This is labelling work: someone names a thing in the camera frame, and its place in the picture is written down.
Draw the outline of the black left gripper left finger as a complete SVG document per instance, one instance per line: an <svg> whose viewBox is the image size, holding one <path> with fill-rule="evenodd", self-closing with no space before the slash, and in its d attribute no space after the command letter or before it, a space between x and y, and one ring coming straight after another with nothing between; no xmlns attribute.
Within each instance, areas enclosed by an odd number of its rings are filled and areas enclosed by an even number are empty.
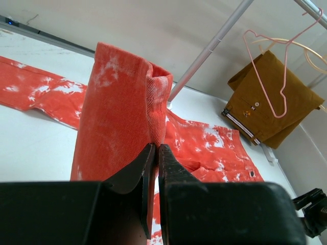
<svg viewBox="0 0 327 245"><path fill-rule="evenodd" d="M156 147L105 181L1 184L1 244L146 244Z"/></svg>

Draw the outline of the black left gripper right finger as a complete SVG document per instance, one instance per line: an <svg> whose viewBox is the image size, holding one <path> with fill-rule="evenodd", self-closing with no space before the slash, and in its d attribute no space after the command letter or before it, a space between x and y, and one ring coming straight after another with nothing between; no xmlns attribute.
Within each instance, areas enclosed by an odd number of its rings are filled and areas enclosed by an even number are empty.
<svg viewBox="0 0 327 245"><path fill-rule="evenodd" d="M164 244L306 244L290 196L271 182L206 183L158 151Z"/></svg>

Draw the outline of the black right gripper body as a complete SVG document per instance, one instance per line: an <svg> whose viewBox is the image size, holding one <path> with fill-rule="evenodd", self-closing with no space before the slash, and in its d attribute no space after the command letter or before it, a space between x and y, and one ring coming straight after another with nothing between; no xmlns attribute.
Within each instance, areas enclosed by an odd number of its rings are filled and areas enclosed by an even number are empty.
<svg viewBox="0 0 327 245"><path fill-rule="evenodd" d="M326 230L326 194L323 190L315 188L292 201L297 211L303 211L304 217L300 219L305 234L310 238L321 235Z"/></svg>

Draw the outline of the orange tie-dye trousers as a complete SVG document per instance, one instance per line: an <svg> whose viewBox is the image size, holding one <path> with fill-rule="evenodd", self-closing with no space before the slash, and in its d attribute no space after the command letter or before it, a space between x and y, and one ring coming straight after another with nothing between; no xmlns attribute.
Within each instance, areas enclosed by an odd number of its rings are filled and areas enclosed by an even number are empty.
<svg viewBox="0 0 327 245"><path fill-rule="evenodd" d="M172 76L162 68L99 43L82 105L70 181L105 181L153 144L155 182L171 86Z"/></svg>

